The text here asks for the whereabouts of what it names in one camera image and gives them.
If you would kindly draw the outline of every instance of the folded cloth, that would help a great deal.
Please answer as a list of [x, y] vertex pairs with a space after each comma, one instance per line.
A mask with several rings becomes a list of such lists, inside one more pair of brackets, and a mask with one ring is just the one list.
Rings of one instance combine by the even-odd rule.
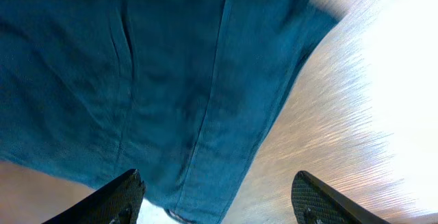
[[309, 0], [0, 0], [0, 159], [219, 223], [336, 20]]

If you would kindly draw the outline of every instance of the table surface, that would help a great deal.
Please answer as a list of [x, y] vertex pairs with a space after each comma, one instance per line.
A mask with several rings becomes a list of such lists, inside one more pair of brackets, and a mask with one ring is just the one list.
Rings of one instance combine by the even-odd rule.
[[[438, 223], [438, 0], [314, 1], [346, 16], [305, 64], [224, 223], [296, 223], [299, 170], [388, 221]], [[0, 178], [2, 223], [42, 222], [92, 192], [4, 162]], [[140, 217], [174, 223], [147, 202]]]

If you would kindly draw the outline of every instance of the blue cloth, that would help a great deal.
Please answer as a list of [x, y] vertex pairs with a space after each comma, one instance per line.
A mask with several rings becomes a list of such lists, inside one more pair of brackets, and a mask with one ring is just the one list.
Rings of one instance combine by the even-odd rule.
[[0, 159], [219, 223], [336, 24], [309, 0], [0, 0]]

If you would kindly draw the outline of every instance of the wooden floor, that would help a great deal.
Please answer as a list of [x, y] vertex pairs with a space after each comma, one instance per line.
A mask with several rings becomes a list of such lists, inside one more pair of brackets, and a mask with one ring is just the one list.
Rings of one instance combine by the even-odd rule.
[[[394, 223], [438, 223], [438, 0], [315, 0], [346, 14], [306, 63], [224, 223], [296, 223], [299, 170]], [[0, 223], [92, 191], [0, 163]], [[141, 223], [171, 223], [145, 204]]]

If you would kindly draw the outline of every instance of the denim fabric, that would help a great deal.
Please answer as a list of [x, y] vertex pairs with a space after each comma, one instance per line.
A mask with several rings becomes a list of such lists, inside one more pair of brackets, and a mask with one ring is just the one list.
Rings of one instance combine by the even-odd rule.
[[219, 223], [315, 46], [309, 0], [0, 0], [0, 159]]

